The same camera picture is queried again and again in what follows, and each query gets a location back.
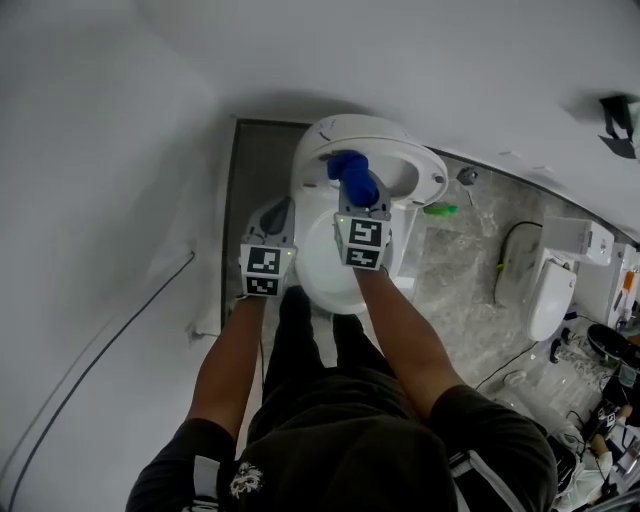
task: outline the logo on shirt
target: logo on shirt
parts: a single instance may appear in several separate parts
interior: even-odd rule
[[[262,471],[258,468],[243,462],[231,481],[231,495],[240,499],[240,495],[244,492],[259,491],[262,487],[262,476]]]

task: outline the toilet lid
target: toilet lid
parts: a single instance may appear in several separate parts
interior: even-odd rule
[[[571,305],[576,275],[547,260],[529,303],[527,335],[533,341],[544,341],[560,327]]]
[[[327,158],[340,151],[357,151],[369,159],[369,169],[389,189],[395,204],[414,207],[437,201],[447,189],[448,177],[442,159],[433,151],[406,141],[384,137],[352,137],[327,142],[311,154],[296,155],[294,189],[326,183]]]

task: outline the person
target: person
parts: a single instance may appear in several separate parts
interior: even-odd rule
[[[238,301],[128,512],[549,509],[557,477],[540,431],[462,381],[384,269],[354,272],[384,356],[357,317],[335,315],[338,365],[324,368],[310,301],[289,288],[263,404],[235,460],[266,299]]]

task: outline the toilet bowl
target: toilet bowl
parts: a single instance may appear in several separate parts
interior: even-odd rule
[[[311,300],[332,313],[366,309],[353,269],[340,261],[333,215],[338,211],[340,183],[329,180],[327,159],[357,151],[369,160],[391,195],[391,241],[383,265],[398,275],[418,209],[444,194],[447,170],[440,157],[406,130],[385,119],[338,115],[311,126],[293,160],[291,196],[296,204],[296,274]]]
[[[498,304],[518,315],[533,341],[550,338],[573,299],[580,264],[611,262],[613,235],[595,222],[548,217],[507,235],[495,288]]]

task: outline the black pants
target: black pants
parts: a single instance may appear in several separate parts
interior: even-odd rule
[[[338,367],[366,367],[395,378],[389,363],[373,346],[355,315],[334,315],[333,339]],[[307,377],[324,369],[313,339],[311,302],[301,286],[287,290],[280,305],[280,324],[265,378],[263,402],[274,389],[293,377]]]

